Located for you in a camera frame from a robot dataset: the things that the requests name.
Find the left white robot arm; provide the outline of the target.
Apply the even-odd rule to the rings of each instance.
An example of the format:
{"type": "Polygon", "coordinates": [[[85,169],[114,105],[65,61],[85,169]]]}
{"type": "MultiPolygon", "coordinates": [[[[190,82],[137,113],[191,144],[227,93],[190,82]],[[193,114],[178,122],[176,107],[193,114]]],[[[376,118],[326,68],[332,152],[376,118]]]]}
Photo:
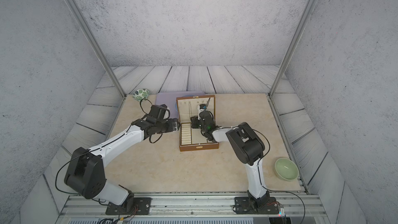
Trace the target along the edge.
{"type": "Polygon", "coordinates": [[[65,164],[65,185],[73,190],[74,195],[107,201],[127,213],[132,211],[133,192],[107,180],[105,168],[133,145],[151,140],[155,134],[162,136],[176,132],[180,126],[178,119],[170,117],[166,105],[152,105],[148,114],[133,121],[121,133],[91,148],[76,149],[65,164]]]}

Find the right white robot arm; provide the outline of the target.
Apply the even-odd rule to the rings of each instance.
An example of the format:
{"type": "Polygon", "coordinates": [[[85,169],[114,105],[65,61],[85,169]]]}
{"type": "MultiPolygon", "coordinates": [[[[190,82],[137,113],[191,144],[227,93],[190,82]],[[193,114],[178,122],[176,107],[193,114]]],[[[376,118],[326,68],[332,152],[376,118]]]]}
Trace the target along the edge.
{"type": "Polygon", "coordinates": [[[202,136],[210,142],[229,142],[235,155],[245,166],[248,196],[235,198],[233,211],[236,214],[285,216],[283,206],[270,195],[270,190],[266,187],[262,168],[266,156],[265,145],[256,130],[246,122],[235,127],[217,126],[212,114],[206,110],[191,118],[191,127],[200,129],[202,136]]]}

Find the brown wooden jewelry box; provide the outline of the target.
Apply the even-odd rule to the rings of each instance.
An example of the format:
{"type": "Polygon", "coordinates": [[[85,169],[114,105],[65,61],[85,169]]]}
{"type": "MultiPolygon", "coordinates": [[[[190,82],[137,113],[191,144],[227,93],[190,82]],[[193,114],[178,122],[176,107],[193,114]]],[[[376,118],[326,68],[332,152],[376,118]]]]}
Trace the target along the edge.
{"type": "Polygon", "coordinates": [[[178,97],[177,110],[180,126],[179,150],[197,151],[218,149],[212,133],[216,124],[215,95],[178,97]]]}

